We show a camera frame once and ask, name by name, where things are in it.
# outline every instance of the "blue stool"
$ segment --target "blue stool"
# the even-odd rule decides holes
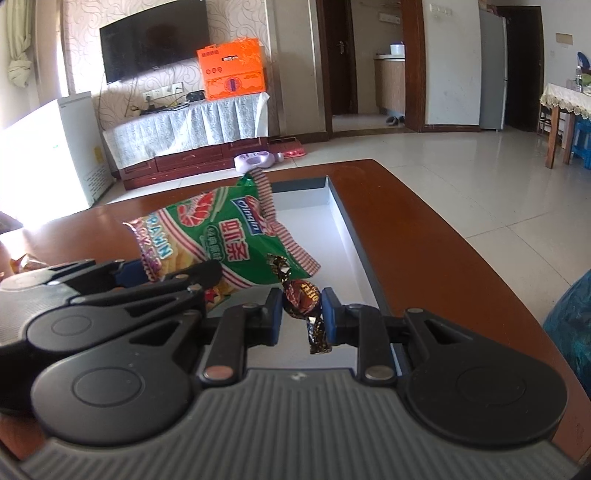
[[[591,121],[584,120],[582,117],[577,117],[577,123],[574,126],[573,149],[571,152],[584,161],[584,167],[591,170],[591,145],[587,146],[591,134]]]

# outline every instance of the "doorway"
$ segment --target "doorway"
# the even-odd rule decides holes
[[[350,0],[324,0],[333,115],[357,113],[357,69]]]
[[[496,7],[507,20],[505,124],[534,132],[544,89],[544,27],[541,7]]]
[[[392,56],[391,44],[402,42],[400,1],[318,0],[317,4],[329,134],[344,137],[402,129],[405,59],[399,54],[397,59],[378,61]],[[390,104],[396,110],[389,109]]]

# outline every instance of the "lace tablecloth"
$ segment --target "lace tablecloth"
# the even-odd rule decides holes
[[[580,115],[584,119],[591,118],[591,96],[566,87],[549,83],[544,89],[540,103],[548,108],[559,106],[561,109]]]
[[[269,136],[267,93],[190,103],[143,115],[103,135],[118,169],[162,155]]]

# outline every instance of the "white refrigerator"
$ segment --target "white refrigerator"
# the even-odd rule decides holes
[[[112,183],[90,92],[0,132],[0,211],[25,227],[91,207]]]
[[[504,17],[480,11],[482,99],[480,128],[503,130],[507,102],[507,27]]]

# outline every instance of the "plastic bottle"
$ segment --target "plastic bottle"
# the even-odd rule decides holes
[[[239,173],[246,173],[253,168],[269,168],[276,161],[283,161],[283,154],[278,153],[273,155],[270,152],[255,152],[238,155],[234,158],[234,166]]]
[[[581,65],[577,65],[577,76],[575,83],[577,84],[577,91],[583,93],[583,69]]]

